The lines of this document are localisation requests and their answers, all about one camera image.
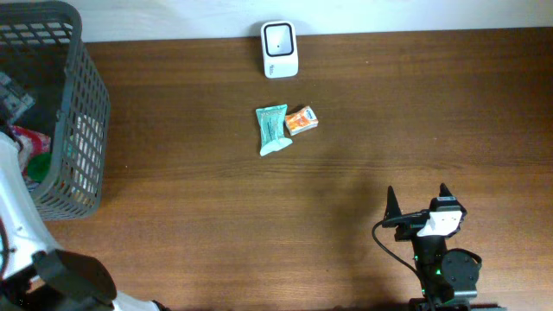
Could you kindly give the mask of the orange tissue pack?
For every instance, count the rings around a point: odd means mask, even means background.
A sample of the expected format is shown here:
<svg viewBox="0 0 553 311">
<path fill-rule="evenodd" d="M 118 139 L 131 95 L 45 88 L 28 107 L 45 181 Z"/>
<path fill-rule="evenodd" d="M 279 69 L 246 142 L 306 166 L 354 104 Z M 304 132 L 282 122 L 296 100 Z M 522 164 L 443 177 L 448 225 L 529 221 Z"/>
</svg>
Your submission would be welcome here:
<svg viewBox="0 0 553 311">
<path fill-rule="evenodd" d="M 317 127 L 319 120 L 310 106 L 305 106 L 298 112 L 285 117 L 285 125 L 291 136 Z"/>
</svg>

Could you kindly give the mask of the teal wet wipes pack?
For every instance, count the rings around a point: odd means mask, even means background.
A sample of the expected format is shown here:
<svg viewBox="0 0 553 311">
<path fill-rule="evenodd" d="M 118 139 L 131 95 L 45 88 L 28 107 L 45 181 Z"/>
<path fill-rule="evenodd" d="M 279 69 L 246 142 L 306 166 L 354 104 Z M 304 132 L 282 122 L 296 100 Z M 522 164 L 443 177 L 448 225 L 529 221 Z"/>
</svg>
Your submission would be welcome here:
<svg viewBox="0 0 553 311">
<path fill-rule="evenodd" d="M 261 147 L 259 154 L 266 156 L 290 146 L 293 141 L 284 135 L 287 105 L 274 105 L 256 109 L 260 127 Z"/>
</svg>

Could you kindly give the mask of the purple red snack bag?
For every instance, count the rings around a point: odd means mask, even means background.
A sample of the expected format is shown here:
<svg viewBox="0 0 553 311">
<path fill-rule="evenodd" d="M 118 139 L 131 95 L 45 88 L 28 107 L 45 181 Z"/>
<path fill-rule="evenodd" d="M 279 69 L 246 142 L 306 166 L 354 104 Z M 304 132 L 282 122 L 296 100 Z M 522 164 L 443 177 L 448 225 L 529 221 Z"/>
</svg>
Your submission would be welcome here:
<svg viewBox="0 0 553 311">
<path fill-rule="evenodd" d="M 27 176 L 29 160 L 42 153 L 51 154 L 51 137 L 16 125 L 11 125 L 10 131 L 18 148 L 18 162 L 22 178 L 27 189 L 32 193 L 41 183 L 32 181 Z"/>
</svg>

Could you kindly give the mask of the green lid glass jar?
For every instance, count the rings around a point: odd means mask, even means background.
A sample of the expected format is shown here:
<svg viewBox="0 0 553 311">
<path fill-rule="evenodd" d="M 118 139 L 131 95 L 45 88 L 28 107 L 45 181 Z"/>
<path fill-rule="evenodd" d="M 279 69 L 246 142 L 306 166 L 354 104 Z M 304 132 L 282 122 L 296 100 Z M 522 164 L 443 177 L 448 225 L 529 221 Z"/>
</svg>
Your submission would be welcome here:
<svg viewBox="0 0 553 311">
<path fill-rule="evenodd" d="M 52 155 L 50 153 L 39 154 L 29 160 L 27 176 L 35 182 L 41 183 L 48 175 Z"/>
</svg>

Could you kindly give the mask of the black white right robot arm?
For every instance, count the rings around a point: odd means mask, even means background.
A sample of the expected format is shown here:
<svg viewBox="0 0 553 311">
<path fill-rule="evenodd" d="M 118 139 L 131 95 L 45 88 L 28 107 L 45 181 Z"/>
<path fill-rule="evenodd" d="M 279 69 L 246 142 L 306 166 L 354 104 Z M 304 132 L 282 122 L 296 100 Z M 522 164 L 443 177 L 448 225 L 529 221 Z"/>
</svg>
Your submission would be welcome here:
<svg viewBox="0 0 553 311">
<path fill-rule="evenodd" d="M 372 238 L 392 258 L 410 269 L 421 285 L 422 297 L 408 302 L 410 310 L 501 310 L 497 304 L 473 305 L 477 297 L 482 258 L 469 250 L 449 249 L 446 241 L 460 229 L 466 208 L 441 184 L 429 207 L 403 213 L 393 187 L 387 189 L 385 214 L 372 228 Z M 405 262 L 377 238 L 379 227 L 393 228 L 397 242 L 410 242 L 413 264 Z"/>
</svg>

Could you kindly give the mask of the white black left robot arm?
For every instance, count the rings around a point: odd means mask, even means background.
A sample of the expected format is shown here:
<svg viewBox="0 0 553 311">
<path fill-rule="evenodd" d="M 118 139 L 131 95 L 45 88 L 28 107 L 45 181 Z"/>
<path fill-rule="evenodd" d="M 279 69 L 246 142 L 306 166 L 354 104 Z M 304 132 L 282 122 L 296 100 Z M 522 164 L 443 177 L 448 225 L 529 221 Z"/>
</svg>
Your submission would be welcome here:
<svg viewBox="0 0 553 311">
<path fill-rule="evenodd" d="M 64 250 L 23 181 L 15 142 L 1 135 L 1 309 L 164 310 L 116 289 L 96 258 Z"/>
</svg>

